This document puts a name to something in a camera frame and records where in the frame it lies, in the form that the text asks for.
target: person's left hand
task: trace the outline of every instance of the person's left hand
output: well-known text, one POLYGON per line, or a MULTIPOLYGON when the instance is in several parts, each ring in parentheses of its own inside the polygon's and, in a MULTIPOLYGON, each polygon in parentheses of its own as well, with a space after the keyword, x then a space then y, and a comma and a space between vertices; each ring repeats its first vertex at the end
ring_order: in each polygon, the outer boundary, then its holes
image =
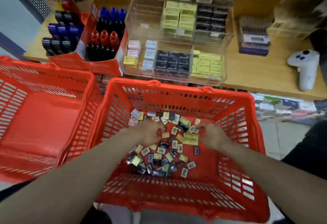
POLYGON ((156 136, 158 129, 165 132, 164 126, 161 122, 142 121, 137 123, 135 126, 122 129, 119 133, 129 135, 135 145, 140 144, 143 147, 148 147, 160 141, 161 137, 156 136))

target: red shopping basket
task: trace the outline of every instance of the red shopping basket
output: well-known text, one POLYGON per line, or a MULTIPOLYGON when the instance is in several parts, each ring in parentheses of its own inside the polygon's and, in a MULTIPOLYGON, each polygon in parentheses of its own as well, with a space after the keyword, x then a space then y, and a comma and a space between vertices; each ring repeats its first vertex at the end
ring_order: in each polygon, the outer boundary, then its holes
MULTIPOLYGON (((188 119, 201 118, 221 126, 234 141, 265 154, 254 99, 248 93, 161 84, 156 80, 112 79, 92 130, 93 145, 128 127, 130 112, 171 111, 188 119)), ((263 223, 269 219, 268 199, 260 187, 221 153, 199 142, 183 154, 197 167, 187 178, 172 179, 132 172, 122 161, 100 193, 99 202, 127 206, 132 211, 151 208, 214 218, 263 223)))
POLYGON ((29 180, 80 155, 101 102, 92 73, 0 56, 0 181, 29 180))

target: basket bottom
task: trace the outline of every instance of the basket bottom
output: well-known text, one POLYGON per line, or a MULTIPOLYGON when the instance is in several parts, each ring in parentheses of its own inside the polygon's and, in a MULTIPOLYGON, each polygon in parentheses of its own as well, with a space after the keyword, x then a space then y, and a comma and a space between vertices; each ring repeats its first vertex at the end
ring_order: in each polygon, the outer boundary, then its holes
POLYGON ((1 139, 1 146, 56 158, 68 143, 82 100, 43 92, 29 94, 1 139))

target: hand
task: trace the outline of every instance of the hand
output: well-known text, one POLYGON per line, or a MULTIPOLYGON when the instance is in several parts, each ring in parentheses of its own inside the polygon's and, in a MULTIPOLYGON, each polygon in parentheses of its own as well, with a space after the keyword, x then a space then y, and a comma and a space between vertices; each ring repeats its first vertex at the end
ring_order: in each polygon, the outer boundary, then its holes
POLYGON ((135 126, 122 129, 119 134, 127 135, 133 146, 140 144, 146 148, 160 141, 161 136, 156 136, 158 129, 165 132, 164 126, 160 122, 142 121, 135 126))
POLYGON ((199 129, 202 142, 210 149, 222 151, 224 145, 231 142, 223 129, 215 124, 201 122, 195 128, 199 129))

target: person's left arm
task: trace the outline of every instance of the person's left arm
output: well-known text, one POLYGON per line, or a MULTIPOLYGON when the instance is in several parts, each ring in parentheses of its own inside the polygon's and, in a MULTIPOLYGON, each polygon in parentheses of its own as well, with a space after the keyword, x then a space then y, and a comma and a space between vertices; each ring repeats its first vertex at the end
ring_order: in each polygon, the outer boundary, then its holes
POLYGON ((79 223, 108 178, 136 144, 159 141, 162 123, 145 121, 122 129, 71 162, 39 177, 0 203, 0 223, 79 223))

